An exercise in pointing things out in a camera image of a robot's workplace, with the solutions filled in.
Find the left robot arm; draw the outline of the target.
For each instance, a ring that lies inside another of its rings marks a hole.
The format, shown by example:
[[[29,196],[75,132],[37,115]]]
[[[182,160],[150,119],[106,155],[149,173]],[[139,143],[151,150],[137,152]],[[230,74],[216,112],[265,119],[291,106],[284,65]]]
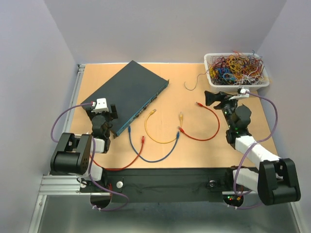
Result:
[[[76,175],[80,178],[91,180],[91,185],[97,191],[104,191],[108,187],[108,179],[104,176],[104,169],[90,162],[92,153],[107,153],[110,147],[111,121],[118,118],[115,104],[110,108],[100,101],[75,105],[60,114],[57,120],[66,112],[76,107],[91,107],[92,133],[77,136],[73,133],[62,133],[59,140],[53,137],[54,123],[51,129],[51,139],[56,142],[56,148],[52,155],[50,167],[56,173]]]

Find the dark blue network switch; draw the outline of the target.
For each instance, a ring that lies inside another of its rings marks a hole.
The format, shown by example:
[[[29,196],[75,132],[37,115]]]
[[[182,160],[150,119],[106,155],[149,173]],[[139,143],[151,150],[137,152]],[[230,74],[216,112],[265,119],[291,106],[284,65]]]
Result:
[[[105,98],[108,106],[114,104],[118,118],[112,120],[111,132],[118,137],[168,84],[168,80],[132,60],[82,103]]]

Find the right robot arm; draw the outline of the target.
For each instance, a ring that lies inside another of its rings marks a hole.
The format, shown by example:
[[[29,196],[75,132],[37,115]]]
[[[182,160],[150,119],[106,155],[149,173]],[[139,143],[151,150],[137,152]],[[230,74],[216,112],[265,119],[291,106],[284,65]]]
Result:
[[[240,196],[239,185],[258,194],[264,205],[296,202],[301,199],[301,191],[295,163],[290,158],[280,158],[255,140],[248,130],[251,122],[251,110],[245,105],[238,105],[238,100],[251,96],[245,88],[239,88],[236,95],[225,92],[212,93],[205,91],[206,105],[217,102],[214,108],[221,110],[228,130],[226,140],[233,149],[243,154],[242,159],[249,159],[257,168],[257,172],[243,168],[242,163],[224,176],[224,185],[233,189]]]

